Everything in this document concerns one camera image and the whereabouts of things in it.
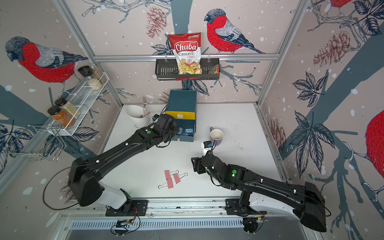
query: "utensil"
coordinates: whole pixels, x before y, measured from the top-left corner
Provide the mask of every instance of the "utensil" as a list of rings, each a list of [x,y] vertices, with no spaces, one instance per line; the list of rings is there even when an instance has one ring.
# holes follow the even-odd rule
[[[218,146],[223,140],[223,137],[224,137],[223,131],[221,131],[220,129],[214,129],[213,127],[210,127],[209,131],[211,135],[212,144],[214,141],[216,141],[215,145]]]
[[[143,97],[143,104],[144,104],[143,115],[145,116],[145,107],[147,106],[147,98],[146,97]]]

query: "wallpaper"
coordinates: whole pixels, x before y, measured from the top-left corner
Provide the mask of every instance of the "wallpaper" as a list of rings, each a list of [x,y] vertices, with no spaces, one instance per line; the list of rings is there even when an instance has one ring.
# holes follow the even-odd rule
[[[96,55],[172,55],[169,34],[196,32],[202,33],[202,53],[276,53],[298,3],[286,0],[67,2]],[[199,102],[255,102],[271,64],[272,61],[221,61],[220,81],[161,83],[155,77],[153,62],[104,63],[103,66],[111,76],[116,76],[112,81],[120,89],[124,103],[140,102],[135,96],[146,95],[155,96],[152,99],[155,103],[157,96],[170,89],[189,88],[200,93]]]
[[[262,105],[290,179],[326,199],[325,239],[383,239],[383,16],[312,1]]]
[[[77,69],[89,64],[81,46],[51,1],[8,1],[0,4],[0,178],[36,133],[31,125],[49,118],[47,109],[66,97],[79,83]],[[58,211],[42,203],[42,191],[52,175],[78,157],[99,154],[107,141],[118,107],[103,89],[73,136],[65,136],[67,148],[58,162],[28,162],[0,196],[2,239],[48,239],[56,226]],[[57,140],[45,156],[60,147]],[[52,180],[46,200],[54,208],[73,202],[67,171]],[[20,217],[28,224],[19,226]]]

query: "metal wire shelf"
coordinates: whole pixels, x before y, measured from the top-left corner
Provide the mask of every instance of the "metal wire shelf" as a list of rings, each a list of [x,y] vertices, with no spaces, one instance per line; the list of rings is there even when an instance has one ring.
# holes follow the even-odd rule
[[[95,86],[90,86],[86,80],[81,81],[80,87],[78,90],[74,93],[69,94],[67,97],[67,101],[72,103],[76,108],[76,112],[80,112],[80,115],[78,116],[77,119],[74,117],[71,118],[69,123],[66,126],[62,126],[60,123],[57,121],[54,121],[51,124],[51,127],[55,129],[60,129],[59,134],[61,136],[72,136],[76,129],[79,127],[81,122],[83,121],[84,117],[87,115],[89,109],[99,96],[100,92],[103,90],[107,82],[109,81],[109,77],[107,76],[106,73],[103,73],[101,78],[99,79],[98,82],[100,82],[101,79],[105,79],[105,82],[102,84],[102,87],[98,90],[93,90]],[[69,124],[74,120],[74,124],[72,126],[69,126]]]
[[[19,134],[19,137],[15,138],[15,140],[4,150],[4,153],[7,155],[10,155],[11,157],[15,156],[27,156],[31,157],[30,160],[37,162],[39,160],[47,160],[50,162],[57,162],[59,160],[59,156],[62,153],[62,151],[67,147],[65,144],[63,138],[60,136],[60,128],[55,128],[51,126],[34,126],[34,125],[28,125],[28,127],[33,127],[35,131],[48,131],[53,134],[53,137],[47,138],[43,142],[43,147],[40,147],[40,151],[36,152],[25,152],[21,150],[21,152],[13,152],[10,149],[10,146],[12,146],[15,142],[20,141],[20,136],[23,135],[25,131],[27,131],[27,128],[24,129],[24,131]],[[56,148],[51,153],[49,149],[51,148],[51,145],[55,144]]]

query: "jar lid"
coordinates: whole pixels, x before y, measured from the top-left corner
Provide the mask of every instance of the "jar lid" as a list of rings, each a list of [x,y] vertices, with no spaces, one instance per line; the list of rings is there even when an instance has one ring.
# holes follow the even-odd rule
[[[77,69],[77,71],[79,71],[79,73],[83,76],[83,77],[89,77],[89,76],[92,76],[92,69],[90,66],[83,66],[79,69]]]
[[[67,103],[67,100],[65,98],[59,98],[55,101],[55,105],[57,106],[63,106]]]
[[[58,114],[60,111],[61,111],[61,108],[60,108],[59,106],[57,106],[57,105],[54,105],[53,107],[50,107],[50,108],[48,109],[48,113],[49,113],[50,115],[56,115],[56,114]]]

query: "white table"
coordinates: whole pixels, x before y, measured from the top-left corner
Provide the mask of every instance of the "white table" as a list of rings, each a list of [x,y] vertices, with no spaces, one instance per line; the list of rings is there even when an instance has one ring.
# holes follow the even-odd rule
[[[104,151],[129,138],[137,128],[123,106]],[[159,114],[165,105],[147,105],[151,113]],[[222,143],[214,155],[226,164],[236,164],[255,173],[280,181],[262,126],[252,103],[198,104],[194,142],[172,141],[168,147],[152,147],[137,154],[109,172],[101,181],[115,188],[122,188],[133,198],[154,197],[230,197],[240,196],[212,184],[208,174],[193,171],[192,157],[201,157],[201,143],[210,140],[209,127],[224,133]],[[158,189],[165,183],[164,171],[178,170],[188,176],[168,189]]]

